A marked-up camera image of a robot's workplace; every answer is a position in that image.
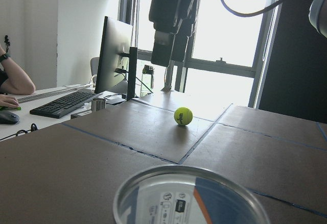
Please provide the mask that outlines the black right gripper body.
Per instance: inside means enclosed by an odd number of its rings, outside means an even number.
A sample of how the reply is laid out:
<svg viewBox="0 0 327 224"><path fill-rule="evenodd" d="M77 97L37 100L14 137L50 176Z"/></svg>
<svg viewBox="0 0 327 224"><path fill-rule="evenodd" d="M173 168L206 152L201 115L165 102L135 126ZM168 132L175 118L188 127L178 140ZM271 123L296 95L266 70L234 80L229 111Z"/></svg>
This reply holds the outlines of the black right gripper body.
<svg viewBox="0 0 327 224"><path fill-rule="evenodd" d="M149 20L156 31L192 35L199 0L151 0Z"/></svg>

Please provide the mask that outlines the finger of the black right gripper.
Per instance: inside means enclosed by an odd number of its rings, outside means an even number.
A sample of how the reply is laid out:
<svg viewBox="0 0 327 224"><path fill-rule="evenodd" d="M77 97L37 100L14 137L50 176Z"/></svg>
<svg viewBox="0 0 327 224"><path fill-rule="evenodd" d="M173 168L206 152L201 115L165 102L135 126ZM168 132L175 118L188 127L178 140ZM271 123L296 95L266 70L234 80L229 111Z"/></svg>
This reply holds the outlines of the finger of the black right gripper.
<svg viewBox="0 0 327 224"><path fill-rule="evenodd" d="M189 37L186 35L176 35L173 45L171 59L177 62L183 62L186 54Z"/></svg>
<svg viewBox="0 0 327 224"><path fill-rule="evenodd" d="M168 66L174 44L174 35L155 31L151 63L159 66Z"/></svg>

